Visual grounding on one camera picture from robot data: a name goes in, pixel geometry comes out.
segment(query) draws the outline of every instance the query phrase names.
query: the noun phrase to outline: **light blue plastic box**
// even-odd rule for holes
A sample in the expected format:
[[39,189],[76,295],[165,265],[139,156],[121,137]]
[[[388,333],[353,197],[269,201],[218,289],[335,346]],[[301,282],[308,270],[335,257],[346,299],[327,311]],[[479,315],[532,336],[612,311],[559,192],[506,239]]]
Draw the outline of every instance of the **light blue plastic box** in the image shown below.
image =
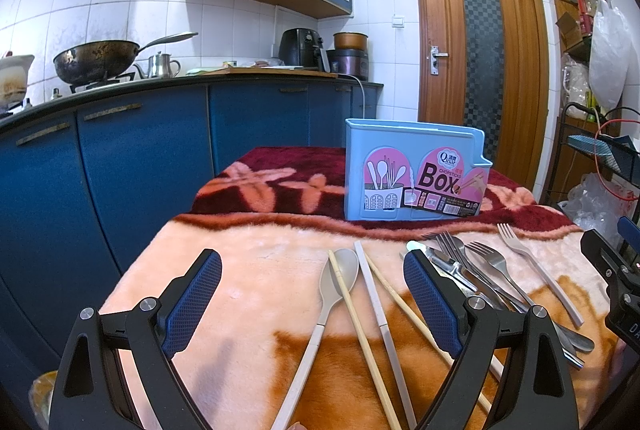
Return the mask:
[[482,156],[484,132],[466,126],[378,119],[347,119],[347,156],[344,216],[347,220],[437,220],[455,219],[451,215],[421,209],[365,209],[364,171],[367,158],[383,147],[401,151],[414,171],[415,178],[424,156],[436,148],[450,147],[460,152],[464,174],[473,168],[491,167]]

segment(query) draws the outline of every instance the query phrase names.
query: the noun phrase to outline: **red cable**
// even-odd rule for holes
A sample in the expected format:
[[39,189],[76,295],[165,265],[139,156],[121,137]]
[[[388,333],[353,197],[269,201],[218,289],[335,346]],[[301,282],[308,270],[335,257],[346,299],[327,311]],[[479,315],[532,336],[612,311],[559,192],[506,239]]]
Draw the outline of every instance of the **red cable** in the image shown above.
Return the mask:
[[614,193],[613,191],[609,190],[609,188],[607,188],[607,185],[605,185],[604,180],[602,178],[602,175],[600,175],[600,168],[598,167],[598,156],[596,155],[596,140],[598,139],[598,135],[600,133],[600,131],[606,127],[609,123],[637,123],[640,124],[640,121],[636,121],[635,119],[609,119],[606,123],[604,123],[602,126],[600,126],[600,128],[598,128],[598,131],[595,133],[594,137],[593,137],[593,160],[596,163],[596,173],[598,174],[598,178],[600,179],[600,183],[604,186],[604,189],[607,190],[611,195],[613,195],[614,197],[619,198],[621,201],[627,201],[627,202],[632,202],[632,201],[637,201],[638,199],[640,199],[640,195],[638,197],[634,197],[632,196],[631,198],[629,197],[620,197],[620,195],[618,195],[617,193]]

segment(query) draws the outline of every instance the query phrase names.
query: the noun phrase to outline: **countertop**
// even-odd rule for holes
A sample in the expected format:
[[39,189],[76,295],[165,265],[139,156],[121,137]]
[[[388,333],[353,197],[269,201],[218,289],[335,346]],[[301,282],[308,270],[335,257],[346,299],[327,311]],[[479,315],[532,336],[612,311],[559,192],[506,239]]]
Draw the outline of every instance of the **countertop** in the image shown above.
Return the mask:
[[[228,67],[206,74],[198,74],[197,76],[172,77],[170,79],[136,79],[134,81],[114,83],[91,90],[84,90],[58,99],[52,99],[45,103],[34,105],[33,108],[29,110],[15,113],[5,119],[0,119],[0,135],[8,130],[36,121],[47,115],[119,95],[192,84],[223,84],[240,81],[255,83],[271,82],[273,79],[284,80],[284,82],[291,80],[292,82],[303,81],[316,84],[335,84],[336,82],[357,84],[356,80],[350,76],[341,76],[340,74],[331,72],[254,67]],[[363,81],[362,84],[369,87],[383,87],[382,83]]]

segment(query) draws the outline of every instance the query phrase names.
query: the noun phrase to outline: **wok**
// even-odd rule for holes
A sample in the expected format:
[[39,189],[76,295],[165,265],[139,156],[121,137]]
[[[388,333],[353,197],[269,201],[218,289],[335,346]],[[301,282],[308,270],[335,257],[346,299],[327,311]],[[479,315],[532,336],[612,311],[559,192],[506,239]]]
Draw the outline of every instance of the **wok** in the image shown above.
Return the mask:
[[172,44],[188,40],[197,32],[181,32],[140,47],[135,42],[107,40],[76,45],[53,58],[58,77],[73,87],[107,80],[127,70],[142,50],[159,44]]

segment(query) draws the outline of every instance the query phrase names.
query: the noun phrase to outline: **metal teapot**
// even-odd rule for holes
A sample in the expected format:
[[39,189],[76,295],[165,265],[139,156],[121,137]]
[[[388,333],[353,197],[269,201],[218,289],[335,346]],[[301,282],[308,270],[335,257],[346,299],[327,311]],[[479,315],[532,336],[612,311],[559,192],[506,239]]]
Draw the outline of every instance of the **metal teapot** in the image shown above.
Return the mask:
[[[171,64],[176,63],[178,65],[178,70],[175,72],[171,72]],[[182,68],[180,66],[180,61],[172,60],[170,54],[163,54],[162,52],[158,52],[153,55],[148,60],[148,68],[146,70],[146,74],[143,74],[142,69],[139,64],[134,63],[133,66],[138,70],[140,77],[142,79],[148,79],[150,77],[159,77],[159,78],[169,78],[175,77],[180,72]]]

